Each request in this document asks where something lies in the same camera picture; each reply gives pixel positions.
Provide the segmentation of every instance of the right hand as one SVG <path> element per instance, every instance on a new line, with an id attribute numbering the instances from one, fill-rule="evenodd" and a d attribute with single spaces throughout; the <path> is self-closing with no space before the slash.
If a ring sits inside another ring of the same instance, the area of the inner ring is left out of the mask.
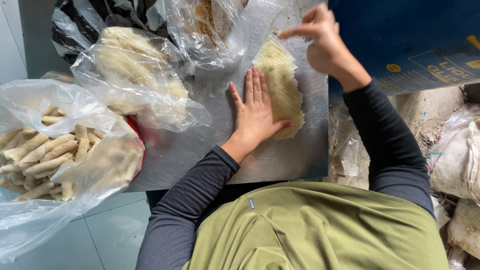
<path id="1" fill-rule="evenodd" d="M 310 9 L 302 24 L 277 34 L 281 39 L 303 36 L 313 41 L 307 60 L 317 71 L 327 73 L 342 84 L 345 92 L 367 85 L 372 78 L 347 49 L 339 34 L 340 26 L 325 3 Z"/>

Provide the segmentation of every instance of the white tile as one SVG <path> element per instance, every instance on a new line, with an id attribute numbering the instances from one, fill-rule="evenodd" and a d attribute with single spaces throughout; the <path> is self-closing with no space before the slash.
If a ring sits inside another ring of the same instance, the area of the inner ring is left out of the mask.
<path id="1" fill-rule="evenodd" d="M 89 217 L 101 212 L 105 212 L 117 207 L 121 207 L 130 203 L 138 202 L 140 200 L 147 199 L 145 192 L 130 192 L 130 193 L 120 193 L 114 197 L 110 197 L 94 208 L 88 210 L 84 216 Z"/>
<path id="2" fill-rule="evenodd" d="M 25 79 L 27 70 L 0 5 L 0 84 Z"/>
<path id="3" fill-rule="evenodd" d="M 149 216 L 141 200 L 85 218 L 105 270 L 135 269 Z"/>
<path id="4" fill-rule="evenodd" d="M 45 244 L 18 257 L 22 270 L 103 270 L 84 219 L 67 224 Z"/>
<path id="5" fill-rule="evenodd" d="M 5 18 L 7 19 L 8 26 L 12 32 L 20 56 L 22 57 L 24 65 L 26 65 L 24 35 L 22 31 L 22 23 L 20 22 L 18 0 L 2 0 L 0 1 L 0 6 L 3 9 L 3 14 L 5 14 Z"/>
<path id="6" fill-rule="evenodd" d="M 0 269 L 2 270 L 22 270 L 20 265 L 18 265 L 18 261 L 15 260 L 13 263 L 0 263 Z"/>

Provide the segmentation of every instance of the hand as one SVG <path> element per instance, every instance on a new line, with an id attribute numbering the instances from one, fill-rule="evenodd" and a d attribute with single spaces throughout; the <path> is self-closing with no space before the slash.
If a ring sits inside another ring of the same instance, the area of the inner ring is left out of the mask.
<path id="1" fill-rule="evenodd" d="M 347 49 L 339 31 L 333 12 L 322 3 L 305 14 L 301 25 L 284 30 L 277 36 L 282 39 L 304 36 L 312 40 L 307 49 L 309 64 L 317 71 L 336 78 L 344 92 L 351 92 L 367 85 L 372 78 Z"/>
<path id="2" fill-rule="evenodd" d="M 291 120 L 273 123 L 272 104 L 264 74 L 257 67 L 247 70 L 245 76 L 245 103 L 233 82 L 228 84 L 237 108 L 235 132 L 222 148 L 236 160 L 242 162 L 257 146 L 278 131 L 293 127 Z"/>

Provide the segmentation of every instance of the person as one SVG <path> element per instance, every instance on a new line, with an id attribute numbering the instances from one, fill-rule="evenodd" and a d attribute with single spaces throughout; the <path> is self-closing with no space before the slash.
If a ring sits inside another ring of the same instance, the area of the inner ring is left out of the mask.
<path id="1" fill-rule="evenodd" d="M 137 270 L 448 269 L 425 158 L 377 82 L 342 42 L 332 11 L 316 6 L 301 25 L 278 34 L 292 36 L 310 39 L 309 64 L 341 83 L 370 155 L 370 190 L 318 182 L 268 185 L 221 205 L 195 231 L 242 160 L 293 124 L 272 123 L 265 76 L 253 67 L 246 73 L 245 103 L 229 83 L 237 108 L 233 135 L 153 208 Z"/>

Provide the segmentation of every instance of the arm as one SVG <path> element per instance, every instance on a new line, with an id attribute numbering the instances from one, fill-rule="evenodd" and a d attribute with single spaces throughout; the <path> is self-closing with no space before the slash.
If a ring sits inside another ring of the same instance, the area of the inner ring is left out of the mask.
<path id="1" fill-rule="evenodd" d="M 260 143 L 293 121 L 273 123 L 268 86 L 258 68 L 247 70 L 245 103 L 229 83 L 237 108 L 236 130 L 222 147 L 214 147 L 165 194 L 152 210 L 137 259 L 137 270 L 181 269 L 191 258 L 195 221 L 242 162 Z"/>
<path id="2" fill-rule="evenodd" d="M 307 49 L 310 65 L 343 86 L 345 104 L 371 159 L 370 190 L 406 199 L 434 216 L 425 158 L 417 141 L 343 43 L 333 12 L 320 4 L 307 12 L 301 25 L 278 34 L 280 38 L 294 35 L 313 41 Z"/>

